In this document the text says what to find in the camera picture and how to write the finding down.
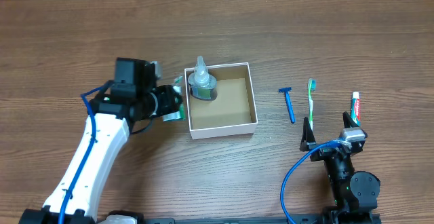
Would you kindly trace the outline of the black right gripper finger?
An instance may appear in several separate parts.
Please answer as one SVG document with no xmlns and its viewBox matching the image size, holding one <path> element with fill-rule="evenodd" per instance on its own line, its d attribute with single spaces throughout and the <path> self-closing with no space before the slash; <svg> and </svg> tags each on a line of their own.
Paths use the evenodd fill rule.
<svg viewBox="0 0 434 224">
<path fill-rule="evenodd" d="M 316 147 L 316 140 L 309 123 L 308 117 L 303 119 L 303 131 L 302 138 L 300 142 L 300 150 L 301 151 L 310 151 Z"/>
<path fill-rule="evenodd" d="M 348 112 L 344 112 L 342 114 L 344 128 L 355 128 L 359 127 L 359 125 L 352 119 L 351 115 Z"/>
</svg>

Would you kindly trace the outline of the clear green-labelled bottle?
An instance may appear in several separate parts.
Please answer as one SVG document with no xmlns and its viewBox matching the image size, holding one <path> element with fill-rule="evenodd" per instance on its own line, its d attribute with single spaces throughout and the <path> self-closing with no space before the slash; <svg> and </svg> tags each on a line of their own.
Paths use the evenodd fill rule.
<svg viewBox="0 0 434 224">
<path fill-rule="evenodd" d="M 188 76 L 191 95 L 199 100 L 215 100 L 217 98 L 216 78 L 208 72 L 203 56 L 197 57 L 193 73 Z"/>
</svg>

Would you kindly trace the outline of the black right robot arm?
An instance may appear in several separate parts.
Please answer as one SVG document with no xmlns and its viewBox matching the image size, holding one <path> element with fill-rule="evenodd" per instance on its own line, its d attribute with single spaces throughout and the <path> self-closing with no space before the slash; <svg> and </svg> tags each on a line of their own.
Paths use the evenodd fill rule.
<svg viewBox="0 0 434 224">
<path fill-rule="evenodd" d="M 347 112 L 342 116 L 339 146 L 325 146 L 310 155 L 312 162 L 324 163 L 335 204 L 320 214 L 298 214 L 296 223 L 381 224 L 380 215 L 372 212 L 378 206 L 380 180 L 370 172 L 356 171 L 351 161 L 363 151 L 368 135 Z"/>
</svg>

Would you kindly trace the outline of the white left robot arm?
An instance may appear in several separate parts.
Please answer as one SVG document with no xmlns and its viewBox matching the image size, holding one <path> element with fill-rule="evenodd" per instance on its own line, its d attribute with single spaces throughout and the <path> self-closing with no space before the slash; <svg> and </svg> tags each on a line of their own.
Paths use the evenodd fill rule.
<svg viewBox="0 0 434 224">
<path fill-rule="evenodd" d="M 26 209 L 21 223 L 96 223 L 102 190 L 137 121 L 177 113 L 180 90 L 107 81 L 81 98 L 88 117 L 81 142 L 58 186 L 39 210 Z"/>
</svg>

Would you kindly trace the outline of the white red toothpaste tube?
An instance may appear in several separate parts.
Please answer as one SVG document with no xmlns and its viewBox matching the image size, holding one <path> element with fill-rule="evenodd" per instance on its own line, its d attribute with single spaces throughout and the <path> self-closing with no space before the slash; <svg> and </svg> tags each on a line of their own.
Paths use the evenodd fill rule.
<svg viewBox="0 0 434 224">
<path fill-rule="evenodd" d="M 359 92 L 353 92 L 351 101 L 351 119 L 360 125 L 360 97 Z"/>
</svg>

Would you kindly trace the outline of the blue disposable razor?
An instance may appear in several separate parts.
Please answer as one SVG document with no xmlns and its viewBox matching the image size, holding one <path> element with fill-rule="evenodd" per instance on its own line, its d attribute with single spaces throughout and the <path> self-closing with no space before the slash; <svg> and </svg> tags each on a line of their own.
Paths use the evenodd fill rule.
<svg viewBox="0 0 434 224">
<path fill-rule="evenodd" d="M 282 93 L 282 94 L 285 95 L 285 103 L 286 103 L 286 107 L 288 109 L 288 114 L 290 116 L 290 121 L 291 121 L 292 124 L 295 124 L 296 123 L 296 118 L 295 118 L 295 115 L 294 115 L 294 110 L 293 110 L 293 107 L 292 107 L 292 101 L 291 101 L 291 98 L 290 98 L 290 92 L 291 91 L 292 91 L 291 87 L 280 88 L 278 90 L 279 93 Z"/>
</svg>

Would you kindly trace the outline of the green white toothbrush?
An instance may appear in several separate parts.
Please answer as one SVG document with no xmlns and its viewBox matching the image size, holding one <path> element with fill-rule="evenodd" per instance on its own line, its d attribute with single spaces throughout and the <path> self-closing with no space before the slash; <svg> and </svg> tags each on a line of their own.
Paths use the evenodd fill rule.
<svg viewBox="0 0 434 224">
<path fill-rule="evenodd" d="M 316 81 L 313 78 L 308 80 L 308 102 L 309 102 L 309 125 L 313 130 L 313 98 L 312 92 L 316 89 Z"/>
</svg>

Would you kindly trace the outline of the white cardboard box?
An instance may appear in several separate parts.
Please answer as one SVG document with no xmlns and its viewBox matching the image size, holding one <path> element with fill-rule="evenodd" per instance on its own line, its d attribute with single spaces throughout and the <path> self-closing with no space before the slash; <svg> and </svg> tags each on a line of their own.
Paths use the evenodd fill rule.
<svg viewBox="0 0 434 224">
<path fill-rule="evenodd" d="M 247 62 L 211 65 L 208 71 L 217 79 L 215 100 L 199 100 L 186 87 L 185 107 L 193 139 L 253 134 L 258 116 Z"/>
</svg>

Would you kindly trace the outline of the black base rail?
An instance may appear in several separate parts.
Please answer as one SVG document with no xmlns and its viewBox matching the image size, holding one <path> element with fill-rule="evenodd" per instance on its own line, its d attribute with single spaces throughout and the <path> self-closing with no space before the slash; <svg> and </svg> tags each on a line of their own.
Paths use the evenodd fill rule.
<svg viewBox="0 0 434 224">
<path fill-rule="evenodd" d="M 323 219 L 320 214 L 295 214 L 292 215 L 296 223 L 321 224 Z M 288 224 L 286 217 L 255 217 L 255 218 L 225 218 L 225 219 L 186 219 L 173 218 L 143 219 L 142 224 Z"/>
</svg>

